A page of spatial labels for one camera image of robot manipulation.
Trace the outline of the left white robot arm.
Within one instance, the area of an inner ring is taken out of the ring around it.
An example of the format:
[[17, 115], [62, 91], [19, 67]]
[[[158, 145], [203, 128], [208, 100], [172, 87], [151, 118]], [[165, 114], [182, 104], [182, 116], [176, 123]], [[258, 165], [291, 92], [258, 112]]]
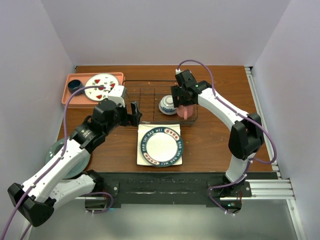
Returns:
[[13, 183], [8, 195], [14, 211], [20, 212], [33, 227], [45, 223], [54, 211], [82, 195], [103, 194], [104, 179], [94, 170], [84, 172], [77, 179], [62, 185], [60, 181], [79, 162], [102, 143], [118, 126], [137, 127], [142, 113], [137, 102], [130, 104], [127, 112], [122, 97], [103, 100], [93, 109], [75, 131], [67, 136], [63, 148], [34, 176], [23, 184]]

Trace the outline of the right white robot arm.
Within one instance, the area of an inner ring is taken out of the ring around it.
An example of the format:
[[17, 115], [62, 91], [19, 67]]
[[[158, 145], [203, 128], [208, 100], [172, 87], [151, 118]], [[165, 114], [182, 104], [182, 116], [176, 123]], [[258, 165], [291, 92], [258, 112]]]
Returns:
[[241, 190], [240, 182], [247, 176], [252, 160], [265, 142], [261, 117], [235, 107], [206, 81], [192, 79], [181, 82], [171, 87], [171, 95], [176, 108], [199, 105], [218, 117], [229, 129], [231, 160], [222, 189], [227, 196], [235, 196]]

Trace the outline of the pink mug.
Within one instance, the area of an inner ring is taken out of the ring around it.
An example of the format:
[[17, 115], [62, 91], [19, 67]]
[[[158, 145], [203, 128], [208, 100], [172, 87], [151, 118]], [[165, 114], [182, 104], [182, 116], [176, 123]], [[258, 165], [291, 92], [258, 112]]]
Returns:
[[177, 115], [184, 120], [187, 120], [189, 117], [193, 115], [194, 106], [193, 105], [187, 105], [187, 106], [179, 106], [177, 108]]

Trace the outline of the blue floral small bowl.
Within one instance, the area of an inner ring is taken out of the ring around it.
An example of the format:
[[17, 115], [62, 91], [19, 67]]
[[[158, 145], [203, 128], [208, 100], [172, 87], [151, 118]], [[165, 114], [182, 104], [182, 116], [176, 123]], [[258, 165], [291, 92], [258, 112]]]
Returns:
[[164, 96], [160, 100], [158, 108], [165, 115], [175, 115], [177, 113], [177, 108], [174, 107], [172, 95]]

